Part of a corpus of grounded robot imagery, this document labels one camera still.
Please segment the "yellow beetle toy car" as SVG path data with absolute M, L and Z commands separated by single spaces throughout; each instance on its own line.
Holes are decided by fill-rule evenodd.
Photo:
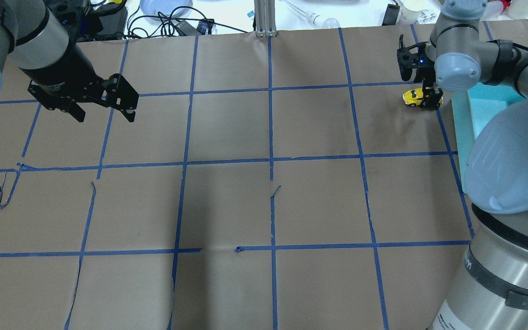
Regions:
M 402 100 L 409 107 L 420 107 L 420 102 L 423 99 L 422 88 L 413 88 L 406 91 L 402 95 Z

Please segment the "teal plastic bin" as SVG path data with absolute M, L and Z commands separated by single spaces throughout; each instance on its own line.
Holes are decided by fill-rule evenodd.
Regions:
M 465 174 L 476 138 L 489 121 L 508 106 L 525 100 L 512 87 L 478 83 L 469 90 L 454 93 L 452 114 L 459 159 L 459 176 L 463 193 L 467 194 Z

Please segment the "white paper cup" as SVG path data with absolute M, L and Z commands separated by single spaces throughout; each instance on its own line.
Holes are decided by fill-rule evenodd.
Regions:
M 420 12 L 425 9 L 423 0 L 398 0 L 400 6 L 400 25 L 411 25 L 418 21 Z

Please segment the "black power adapter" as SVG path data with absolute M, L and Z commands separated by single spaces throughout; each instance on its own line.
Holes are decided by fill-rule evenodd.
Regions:
M 384 12 L 382 26 L 394 26 L 398 24 L 401 6 L 398 4 L 388 4 Z

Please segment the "light blue plate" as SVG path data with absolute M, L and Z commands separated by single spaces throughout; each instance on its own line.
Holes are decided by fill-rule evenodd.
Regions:
M 188 17 L 193 5 L 192 0 L 141 0 L 140 9 L 144 16 L 158 20 L 159 12 L 165 16 Z

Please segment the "light bulb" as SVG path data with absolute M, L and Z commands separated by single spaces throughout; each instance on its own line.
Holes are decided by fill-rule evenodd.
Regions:
M 313 28 L 333 29 L 341 27 L 340 22 L 333 17 L 320 15 L 312 11 L 305 11 L 304 9 L 300 8 L 299 6 L 296 6 L 295 4 L 293 4 L 293 2 L 289 0 L 285 0 L 284 2 L 298 15 L 300 15 L 300 17 L 302 17 L 306 21 L 306 23 L 308 23 L 308 25 Z

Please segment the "aluminium frame post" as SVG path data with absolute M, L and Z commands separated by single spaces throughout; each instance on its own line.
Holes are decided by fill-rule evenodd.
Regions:
M 277 36 L 276 2 L 274 0 L 254 0 L 254 29 L 258 38 Z

